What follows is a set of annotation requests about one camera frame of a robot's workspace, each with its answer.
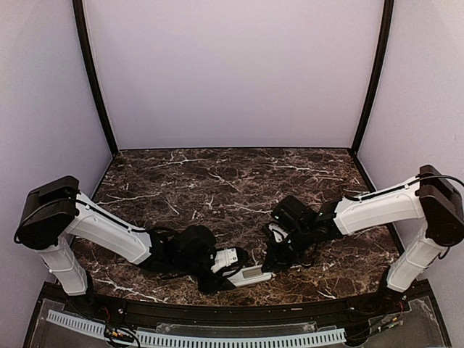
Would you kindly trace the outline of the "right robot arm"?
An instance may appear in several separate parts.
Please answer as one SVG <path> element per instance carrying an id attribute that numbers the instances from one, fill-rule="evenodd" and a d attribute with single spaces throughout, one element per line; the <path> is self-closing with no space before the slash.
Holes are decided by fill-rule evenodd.
<path id="1" fill-rule="evenodd" d="M 405 182 L 358 196 L 324 203 L 318 211 L 295 196 L 282 199 L 263 231 L 268 237 L 262 270 L 278 272 L 300 263 L 310 247 L 342 239 L 377 225 L 401 220 L 424 222 L 413 242 L 387 270 L 385 287 L 370 299 L 370 308 L 386 314 L 398 302 L 398 293 L 441 253 L 463 241 L 463 199 L 453 186 L 455 178 L 424 165 Z"/>

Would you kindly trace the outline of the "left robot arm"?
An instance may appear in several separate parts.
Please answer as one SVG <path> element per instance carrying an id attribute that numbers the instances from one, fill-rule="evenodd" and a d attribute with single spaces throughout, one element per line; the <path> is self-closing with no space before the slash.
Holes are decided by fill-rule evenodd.
<path id="1" fill-rule="evenodd" d="M 65 292 L 87 316 L 102 311 L 102 299 L 91 290 L 91 279 L 67 243 L 68 235 L 98 244 L 149 272 L 193 276 L 199 291 L 214 294 L 235 285 L 224 270 L 238 261 L 238 250 L 217 249 L 211 230 L 190 225 L 138 228 L 94 204 L 70 175 L 33 189 L 27 195 L 14 242 L 40 254 Z"/>

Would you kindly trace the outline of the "grey battery cover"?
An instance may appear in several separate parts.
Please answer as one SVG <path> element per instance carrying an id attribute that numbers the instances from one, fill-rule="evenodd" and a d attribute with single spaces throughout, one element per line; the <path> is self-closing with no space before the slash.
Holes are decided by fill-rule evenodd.
<path id="1" fill-rule="evenodd" d="M 262 271 L 259 265 L 242 269 L 243 279 L 256 278 L 261 275 L 262 275 Z"/>

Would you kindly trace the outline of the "white remote control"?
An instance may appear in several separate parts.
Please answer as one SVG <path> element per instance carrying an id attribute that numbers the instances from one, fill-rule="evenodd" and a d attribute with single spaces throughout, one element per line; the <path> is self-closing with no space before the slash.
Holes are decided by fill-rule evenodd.
<path id="1" fill-rule="evenodd" d="M 235 274 L 229 272 L 226 276 L 228 280 L 238 288 L 269 281 L 273 277 L 273 273 L 263 272 L 261 265 L 255 265 L 253 267 L 242 268 Z"/>

